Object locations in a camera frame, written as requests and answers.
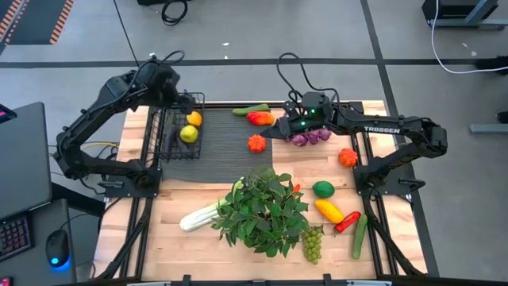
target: concrete floor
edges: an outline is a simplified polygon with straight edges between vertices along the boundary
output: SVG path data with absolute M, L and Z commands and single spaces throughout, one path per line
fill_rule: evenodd
M 140 7 L 117 0 L 136 56 L 159 56 L 183 49 L 188 60 L 274 59 L 292 51 L 303 58 L 374 59 L 368 27 L 357 0 L 194 0 L 189 14 L 174 27 L 160 21 L 160 6 Z M 423 0 L 369 0 L 384 59 L 432 59 L 430 29 Z M 501 2 L 496 17 L 508 18 Z M 508 32 L 438 30 L 442 58 L 487 58 L 506 53 Z M 75 0 L 57 44 L 9 45 L 5 62 L 90 62 L 133 60 L 112 1 Z M 452 66 L 464 70 L 470 66 Z M 272 65 L 216 65 L 175 68 L 179 89 L 202 91 L 207 100 L 282 100 L 287 86 Z M 334 86 L 342 99 L 385 99 L 375 64 L 313 64 L 307 67 L 316 86 Z M 99 88 L 128 68 L 3 68 L 2 104 L 46 105 L 49 144 L 79 110 L 88 107 Z M 306 90 L 294 65 L 283 66 L 294 85 Z M 448 130 L 449 151 L 434 160 L 414 162 L 427 186 L 421 200 L 441 276 L 508 280 L 508 226 L 502 218 L 508 137 L 474 136 L 471 123 L 495 122 L 508 107 L 506 78 L 496 75 L 451 75 L 437 65 L 387 66 L 398 112 L 431 117 Z M 119 114 L 91 140 L 118 141 L 124 116 Z M 52 164 L 52 170 L 59 172 Z M 54 176 L 56 182 L 92 195 L 79 183 Z M 97 178 L 91 177 L 92 184 Z M 76 264 L 92 259 L 97 221 L 73 222 Z M 83 265 L 83 272 L 90 266 Z

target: red chili pepper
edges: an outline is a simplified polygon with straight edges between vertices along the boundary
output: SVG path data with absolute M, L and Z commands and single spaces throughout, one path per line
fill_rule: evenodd
M 297 192 L 297 191 L 300 191 L 300 184 L 297 184 L 296 186 L 293 187 L 293 192 Z
M 344 220 L 338 224 L 335 225 L 335 229 L 342 233 L 345 229 L 347 229 L 349 226 L 351 226 L 355 221 L 360 218 L 361 213 L 358 211 L 353 211 L 351 214 L 348 214 Z

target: potted plant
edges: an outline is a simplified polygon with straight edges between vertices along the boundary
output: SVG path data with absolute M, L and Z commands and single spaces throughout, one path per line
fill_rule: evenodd
M 291 175 L 259 169 L 234 184 L 227 203 L 217 205 L 212 228 L 221 230 L 220 239 L 225 237 L 229 246 L 240 240 L 255 253 L 274 257 L 280 252 L 285 257 L 309 229 L 302 214 L 309 204 L 301 202 L 302 195 L 293 192 Z

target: computer monitor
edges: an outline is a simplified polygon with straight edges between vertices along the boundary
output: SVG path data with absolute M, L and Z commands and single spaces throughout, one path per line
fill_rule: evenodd
M 44 104 L 0 110 L 0 219 L 51 201 Z

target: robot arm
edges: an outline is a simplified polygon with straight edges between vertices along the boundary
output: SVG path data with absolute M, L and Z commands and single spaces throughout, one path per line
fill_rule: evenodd
M 330 102 L 322 92 L 307 92 L 300 103 L 288 101 L 283 108 L 287 116 L 279 118 L 274 126 L 261 135 L 288 139 L 300 133 L 326 128 L 337 135 L 366 131 L 408 137 L 410 144 L 386 157 L 374 157 L 366 166 L 356 167 L 357 181 L 372 187 L 384 185 L 390 170 L 419 157 L 442 156 L 448 148 L 446 130 L 428 118 L 364 115 L 357 110 L 344 108 L 338 102 Z
M 139 106 L 179 107 L 186 114 L 192 111 L 194 100 L 179 95 L 176 84 L 179 75 L 164 60 L 154 56 L 136 71 L 114 76 L 102 86 L 97 101 L 56 137 L 57 151 L 53 154 L 64 175 L 81 179 L 88 174 L 125 176 L 137 187 L 149 185 L 150 177 L 140 160 L 128 162 L 91 157 L 80 146 L 113 115 Z

